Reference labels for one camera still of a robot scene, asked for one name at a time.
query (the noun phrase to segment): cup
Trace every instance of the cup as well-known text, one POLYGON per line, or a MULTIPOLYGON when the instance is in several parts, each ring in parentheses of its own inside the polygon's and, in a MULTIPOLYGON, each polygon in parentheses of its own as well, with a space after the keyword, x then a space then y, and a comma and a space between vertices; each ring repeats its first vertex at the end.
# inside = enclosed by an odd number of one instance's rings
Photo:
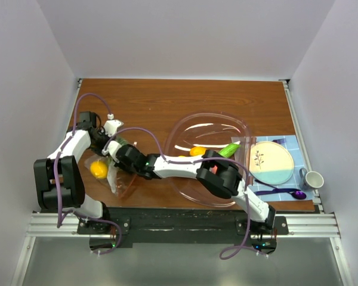
POLYGON ((323 186, 323 176, 319 172, 309 171, 305 168, 300 169, 300 189, 309 191, 311 189, 319 189, 323 186))

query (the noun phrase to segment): plate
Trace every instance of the plate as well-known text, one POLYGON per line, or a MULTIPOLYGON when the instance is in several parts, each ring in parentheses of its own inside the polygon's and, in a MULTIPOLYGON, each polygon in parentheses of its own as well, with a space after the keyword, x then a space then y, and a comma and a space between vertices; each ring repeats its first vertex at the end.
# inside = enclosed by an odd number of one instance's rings
MULTIPOLYGON (((225 113, 202 112, 189 114, 179 120, 172 128, 165 146, 164 154, 168 156, 189 156, 195 146, 219 152, 228 146, 232 140, 240 141, 239 162, 246 165, 245 158, 249 156, 247 124, 237 117, 225 113)), ((231 207, 235 202, 231 199, 218 198, 212 195, 199 181, 187 178, 168 178, 170 185, 186 199, 209 207, 231 207)))
POLYGON ((251 147, 249 171, 261 182, 283 184, 292 177, 293 170, 293 158, 283 146, 263 141, 251 147))

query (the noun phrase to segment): green cucumber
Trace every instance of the green cucumber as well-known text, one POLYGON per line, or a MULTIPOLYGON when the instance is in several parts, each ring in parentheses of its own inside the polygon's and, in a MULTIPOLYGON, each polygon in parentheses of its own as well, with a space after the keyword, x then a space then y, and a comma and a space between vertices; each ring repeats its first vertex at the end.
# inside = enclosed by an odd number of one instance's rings
POLYGON ((117 137, 115 138, 115 141, 118 142, 118 143, 120 143, 121 146, 126 145, 126 144, 129 144, 129 142, 127 142, 126 139, 124 139, 124 138, 122 138, 122 137, 120 137, 120 136, 117 136, 117 137))
POLYGON ((240 148, 240 146, 241 145, 239 144, 231 143, 228 146, 221 149, 219 154, 222 155, 224 158, 229 158, 237 151, 237 149, 240 148))

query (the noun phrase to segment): plastic bag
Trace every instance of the plastic bag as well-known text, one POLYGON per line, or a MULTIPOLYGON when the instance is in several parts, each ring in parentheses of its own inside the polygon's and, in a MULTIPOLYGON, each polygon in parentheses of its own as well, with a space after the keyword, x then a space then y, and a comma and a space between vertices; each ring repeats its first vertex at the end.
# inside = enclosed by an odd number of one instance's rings
POLYGON ((91 170, 90 166, 95 162, 103 162, 107 166, 106 179, 96 179, 105 186, 108 186, 113 194, 120 198, 124 197, 126 192, 129 191, 136 175, 129 174, 120 168, 115 167, 114 161, 110 157, 93 155, 86 159, 84 164, 88 170, 91 170))

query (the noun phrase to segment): white plate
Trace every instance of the white plate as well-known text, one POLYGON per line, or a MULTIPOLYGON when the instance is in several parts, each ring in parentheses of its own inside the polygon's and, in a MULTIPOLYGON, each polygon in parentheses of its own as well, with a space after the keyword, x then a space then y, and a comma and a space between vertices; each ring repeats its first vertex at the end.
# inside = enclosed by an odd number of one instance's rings
POLYGON ((263 141, 251 147, 249 171, 261 182, 270 185, 283 184, 292 177, 293 170, 293 158, 281 145, 263 141))

